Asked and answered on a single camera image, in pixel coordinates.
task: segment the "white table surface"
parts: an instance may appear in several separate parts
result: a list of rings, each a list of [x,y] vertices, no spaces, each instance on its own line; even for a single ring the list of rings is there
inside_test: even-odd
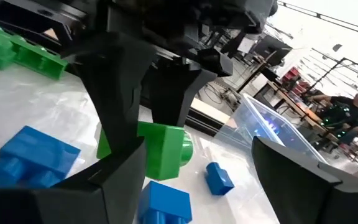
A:
[[[140,107],[139,119],[151,122],[150,110]],[[19,65],[0,71],[0,147],[25,125],[81,149],[69,175],[97,161],[99,118],[78,77],[65,73],[55,81]],[[190,193],[191,223],[278,223],[252,163],[242,152],[185,129],[193,140],[193,157],[178,178],[162,184]],[[236,185],[223,197],[212,196],[206,185],[205,167],[211,161],[219,162]]]

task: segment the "person's arm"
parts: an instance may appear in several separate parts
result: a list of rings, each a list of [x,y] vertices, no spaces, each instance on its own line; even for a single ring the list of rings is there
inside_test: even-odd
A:
[[[311,96],[311,97],[309,97],[309,100],[315,100],[315,101],[325,100],[327,102],[330,102],[331,101],[331,96],[327,96],[327,95]]]

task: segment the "large building block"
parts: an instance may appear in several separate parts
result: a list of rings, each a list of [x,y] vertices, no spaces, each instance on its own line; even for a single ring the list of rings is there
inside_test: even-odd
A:
[[[141,224],[186,224],[192,220],[188,193],[150,181],[140,195]]]
[[[18,35],[11,35],[0,28],[0,69],[12,62],[53,79],[59,79],[68,62],[46,51],[41,46],[32,45]]]
[[[155,180],[167,180],[179,175],[180,167],[193,155],[193,144],[183,128],[139,121],[137,134],[144,136],[147,148],[146,176]],[[101,131],[98,159],[114,153],[110,149],[104,131]]]
[[[234,188],[226,170],[220,168],[217,162],[211,162],[206,166],[206,182],[213,195],[225,195]]]
[[[0,187],[50,187],[63,180],[80,150],[24,126],[0,150]]]

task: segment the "blue toy block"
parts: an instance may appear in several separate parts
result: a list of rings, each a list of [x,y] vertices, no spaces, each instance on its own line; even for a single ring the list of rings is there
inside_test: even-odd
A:
[[[140,195],[137,213],[141,224],[186,224],[192,219],[190,196],[150,181]]]
[[[0,149],[0,187],[50,187],[62,181],[80,150],[24,126]]]
[[[206,182],[213,195],[225,195],[234,188],[233,182],[226,170],[220,168],[217,162],[211,162],[206,166]]]

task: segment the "green toy block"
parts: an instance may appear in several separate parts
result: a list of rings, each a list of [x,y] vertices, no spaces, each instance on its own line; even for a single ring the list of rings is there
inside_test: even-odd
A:
[[[68,62],[61,59],[59,55],[51,54],[43,47],[32,45],[21,36],[8,34],[1,28],[0,39],[3,39],[0,40],[3,41],[3,44],[0,45],[0,53],[4,53],[4,55],[0,55],[0,69],[6,68],[13,61],[42,75],[58,80],[67,66]]]
[[[137,134],[145,137],[146,176],[151,179],[178,177],[180,167],[186,165],[193,155],[193,143],[183,128],[139,121]],[[110,150],[102,130],[96,157],[102,159],[110,153],[114,153],[114,149]]]

